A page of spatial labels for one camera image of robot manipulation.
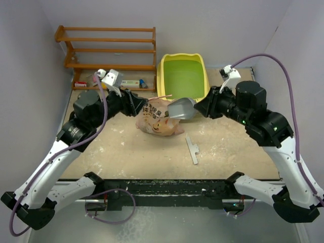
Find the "pink cat litter bag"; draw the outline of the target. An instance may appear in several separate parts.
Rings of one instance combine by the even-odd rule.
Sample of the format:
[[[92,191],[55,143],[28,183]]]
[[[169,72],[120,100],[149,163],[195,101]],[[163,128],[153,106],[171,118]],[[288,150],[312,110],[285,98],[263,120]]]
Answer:
[[[150,98],[137,115],[136,128],[157,136],[173,136],[184,133],[180,120],[170,118],[167,106],[171,102],[163,98]]]

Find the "grey metal litter scoop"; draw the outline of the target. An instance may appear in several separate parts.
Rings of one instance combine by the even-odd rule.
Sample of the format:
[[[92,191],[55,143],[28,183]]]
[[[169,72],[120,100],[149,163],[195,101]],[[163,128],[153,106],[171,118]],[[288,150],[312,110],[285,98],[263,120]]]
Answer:
[[[191,98],[180,98],[167,106],[168,115],[174,119],[192,119],[197,113],[195,104],[196,101]]]

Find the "white bag sealing clip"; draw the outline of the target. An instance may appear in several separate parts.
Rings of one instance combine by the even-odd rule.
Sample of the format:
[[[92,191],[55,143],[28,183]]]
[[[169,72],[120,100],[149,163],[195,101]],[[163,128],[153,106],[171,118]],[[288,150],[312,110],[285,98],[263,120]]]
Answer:
[[[190,137],[186,135],[186,143],[190,152],[190,156],[192,158],[192,162],[194,165],[198,165],[198,160],[196,154],[199,153],[199,147],[197,144],[193,144]]]

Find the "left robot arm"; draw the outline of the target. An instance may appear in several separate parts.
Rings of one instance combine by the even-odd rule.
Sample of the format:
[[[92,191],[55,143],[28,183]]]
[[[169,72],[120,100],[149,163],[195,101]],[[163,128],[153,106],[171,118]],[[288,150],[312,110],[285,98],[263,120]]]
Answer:
[[[59,210],[74,201],[87,196],[100,198],[104,193],[103,180],[93,172],[84,174],[65,189],[54,190],[53,186],[109,119],[120,112],[135,117],[147,103],[147,98],[130,90],[110,91],[108,95],[95,90],[82,91],[73,104],[68,122],[62,126],[39,167],[18,189],[1,196],[1,201],[12,211],[11,234],[18,236],[13,230],[15,216],[28,228],[40,230]]]

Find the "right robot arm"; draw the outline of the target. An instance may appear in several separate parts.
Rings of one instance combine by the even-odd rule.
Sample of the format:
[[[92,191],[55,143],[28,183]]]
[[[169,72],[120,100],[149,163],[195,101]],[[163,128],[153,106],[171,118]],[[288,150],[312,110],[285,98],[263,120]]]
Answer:
[[[236,172],[226,180],[225,192],[230,198],[241,194],[261,200],[289,223],[311,223],[320,215],[323,189],[301,160],[287,119],[267,109],[266,90],[257,82],[240,82],[234,93],[228,87],[212,86],[194,108],[204,117],[225,116],[243,125],[272,159],[285,183],[272,185]]]

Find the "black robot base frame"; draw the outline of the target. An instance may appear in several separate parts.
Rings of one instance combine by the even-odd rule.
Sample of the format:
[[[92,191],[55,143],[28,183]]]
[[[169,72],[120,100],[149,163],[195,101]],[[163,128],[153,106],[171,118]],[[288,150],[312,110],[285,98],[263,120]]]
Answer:
[[[107,210],[122,207],[223,208],[224,200],[238,201],[241,195],[226,180],[218,179],[104,179],[82,199],[103,199]]]

